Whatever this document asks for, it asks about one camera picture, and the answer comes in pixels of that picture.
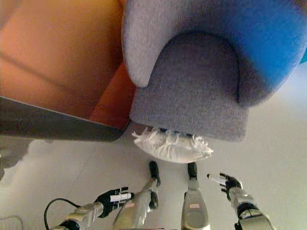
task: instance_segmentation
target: black cable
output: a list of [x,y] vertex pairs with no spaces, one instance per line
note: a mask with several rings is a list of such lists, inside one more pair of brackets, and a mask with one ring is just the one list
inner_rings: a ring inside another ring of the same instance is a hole
[[65,201],[65,202],[71,204],[72,206],[74,206],[74,207],[76,207],[76,208],[81,207],[81,206],[76,205],[75,203],[71,202],[70,200],[67,200],[67,199],[64,199],[64,198],[56,198],[56,199],[54,199],[54,200],[51,200],[51,201],[49,202],[49,204],[47,205],[47,207],[46,207],[46,209],[45,209],[45,212],[44,212],[44,223],[45,223],[45,227],[46,227],[47,230],[49,230],[49,226],[48,226],[48,223],[47,223],[47,211],[48,211],[49,206],[50,206],[53,202],[55,202],[55,201],[57,201],[57,200]]

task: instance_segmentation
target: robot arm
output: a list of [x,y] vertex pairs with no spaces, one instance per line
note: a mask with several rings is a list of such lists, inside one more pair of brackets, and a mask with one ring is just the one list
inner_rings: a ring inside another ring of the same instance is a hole
[[94,203],[75,209],[65,218],[64,222],[52,230],[86,230],[98,217],[107,217],[113,210],[123,206],[128,199],[134,197],[134,193],[122,193],[126,190],[128,187],[101,194]]
[[243,190],[240,181],[223,173],[219,177],[210,174],[207,177],[219,183],[222,192],[227,194],[239,219],[235,224],[236,230],[275,230],[270,220],[257,208],[253,196]]

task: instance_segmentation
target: gray armchair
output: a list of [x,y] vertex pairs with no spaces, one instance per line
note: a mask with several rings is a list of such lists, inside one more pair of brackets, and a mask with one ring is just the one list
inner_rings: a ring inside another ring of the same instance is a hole
[[139,87],[133,121],[241,141],[248,108],[304,54],[306,9],[294,0],[127,0],[122,43]]

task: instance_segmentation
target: white pillow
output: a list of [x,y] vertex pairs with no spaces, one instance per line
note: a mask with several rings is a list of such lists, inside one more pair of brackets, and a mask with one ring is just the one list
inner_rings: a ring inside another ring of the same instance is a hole
[[191,163],[206,159],[213,150],[201,136],[188,136],[174,131],[162,132],[159,128],[148,131],[147,128],[141,135],[132,134],[136,139],[134,143],[150,155],[175,163]]

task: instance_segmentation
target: white floor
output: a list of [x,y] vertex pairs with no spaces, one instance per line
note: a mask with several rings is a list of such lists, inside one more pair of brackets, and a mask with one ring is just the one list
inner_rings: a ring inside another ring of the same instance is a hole
[[[210,140],[213,156],[198,162],[198,169],[212,230],[234,229],[237,221],[219,186],[206,178],[207,173],[219,172],[239,178],[277,229],[307,226],[306,72],[307,64],[301,65],[273,98],[251,109],[245,141]],[[111,143],[33,140],[23,159],[5,169],[0,181],[0,218],[18,215],[24,229],[42,230],[43,212],[51,199],[63,197],[84,205],[109,189],[129,186],[131,191],[139,191],[150,177],[147,164],[152,160],[132,142],[131,133],[140,133],[142,128],[132,123]],[[2,146],[6,140],[1,138]],[[15,141],[16,146],[24,142]],[[159,209],[147,218],[145,226],[180,229],[188,182],[186,165],[157,163],[162,181]],[[71,211],[66,203],[54,203],[48,213],[49,225],[59,224]],[[116,213],[99,219],[90,229],[111,229]]]

